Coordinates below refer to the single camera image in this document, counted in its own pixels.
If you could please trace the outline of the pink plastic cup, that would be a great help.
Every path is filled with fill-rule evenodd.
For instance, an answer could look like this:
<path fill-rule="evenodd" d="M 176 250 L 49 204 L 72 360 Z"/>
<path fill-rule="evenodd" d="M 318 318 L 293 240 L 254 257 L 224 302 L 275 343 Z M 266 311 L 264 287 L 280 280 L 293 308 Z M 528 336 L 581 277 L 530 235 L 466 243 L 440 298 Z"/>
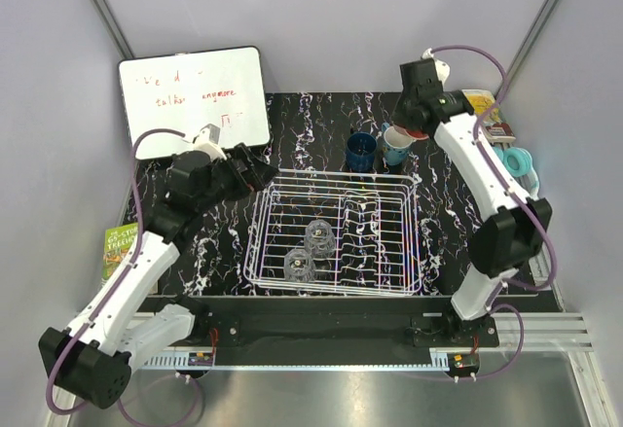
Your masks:
<path fill-rule="evenodd" d="M 427 140 L 429 136 L 420 130 L 409 130 L 399 125 L 393 125 L 394 131 L 400 135 L 404 140 L 410 139 L 412 141 Z"/>

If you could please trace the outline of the light blue mug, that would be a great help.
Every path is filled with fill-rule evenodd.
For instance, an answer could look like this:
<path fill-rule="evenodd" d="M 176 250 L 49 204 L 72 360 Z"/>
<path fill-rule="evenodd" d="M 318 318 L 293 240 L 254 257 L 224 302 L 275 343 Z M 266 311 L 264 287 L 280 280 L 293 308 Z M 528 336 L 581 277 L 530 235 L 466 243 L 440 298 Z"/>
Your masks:
<path fill-rule="evenodd" d="M 394 125 L 382 125 L 382 152 L 385 164 L 395 166 L 407 158 L 415 139 L 397 130 Z"/>

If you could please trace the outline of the dark blue mug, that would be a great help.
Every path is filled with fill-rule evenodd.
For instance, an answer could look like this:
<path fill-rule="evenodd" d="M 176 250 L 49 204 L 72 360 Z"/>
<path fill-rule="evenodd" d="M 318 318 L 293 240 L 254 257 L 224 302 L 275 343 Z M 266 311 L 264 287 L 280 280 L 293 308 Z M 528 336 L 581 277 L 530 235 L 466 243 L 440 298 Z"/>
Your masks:
<path fill-rule="evenodd" d="M 367 173 L 374 167 L 378 143 L 367 132 L 353 131 L 346 144 L 346 163 L 352 172 Z"/>

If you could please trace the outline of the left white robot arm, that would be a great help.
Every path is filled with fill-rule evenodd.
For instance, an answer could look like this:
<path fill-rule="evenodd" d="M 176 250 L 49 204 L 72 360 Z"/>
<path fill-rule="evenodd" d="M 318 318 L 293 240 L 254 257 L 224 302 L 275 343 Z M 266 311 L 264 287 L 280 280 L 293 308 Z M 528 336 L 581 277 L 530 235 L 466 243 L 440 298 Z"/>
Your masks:
<path fill-rule="evenodd" d="M 132 373 L 161 350 L 211 337 L 208 306 L 182 296 L 138 326 L 128 324 L 202 228 L 204 212 L 263 191 L 278 172 L 243 144 L 224 154 L 200 149 L 173 156 L 164 193 L 148 216 L 137 217 L 137 238 L 117 270 L 64 329 L 49 328 L 39 339 L 52 412 L 70 412 L 55 404 L 54 388 L 107 409 L 121 398 Z"/>

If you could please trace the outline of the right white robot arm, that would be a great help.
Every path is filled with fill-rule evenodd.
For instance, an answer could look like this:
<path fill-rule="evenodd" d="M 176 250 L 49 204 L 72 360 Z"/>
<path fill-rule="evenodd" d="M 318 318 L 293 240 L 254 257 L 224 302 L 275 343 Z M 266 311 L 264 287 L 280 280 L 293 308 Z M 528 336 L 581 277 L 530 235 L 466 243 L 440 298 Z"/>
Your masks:
<path fill-rule="evenodd" d="M 505 169 L 464 92 L 444 89 L 441 63 L 432 57 L 404 63 L 400 77 L 393 125 L 427 135 L 447 154 L 481 215 L 482 225 L 468 241 L 468 271 L 440 323 L 445 340 L 460 346 L 475 337 L 502 287 L 540 252 L 552 207 Z"/>

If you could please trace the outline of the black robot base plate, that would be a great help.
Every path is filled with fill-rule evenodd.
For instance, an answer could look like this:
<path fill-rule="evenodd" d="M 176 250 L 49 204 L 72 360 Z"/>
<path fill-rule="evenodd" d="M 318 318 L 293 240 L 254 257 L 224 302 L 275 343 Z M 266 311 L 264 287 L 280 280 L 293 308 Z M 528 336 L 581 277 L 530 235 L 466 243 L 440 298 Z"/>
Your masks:
<path fill-rule="evenodd" d="M 460 337 L 438 333 L 447 297 L 199 297 L 218 332 L 216 363 L 242 366 L 400 366 L 431 348 L 501 346 L 498 313 Z"/>

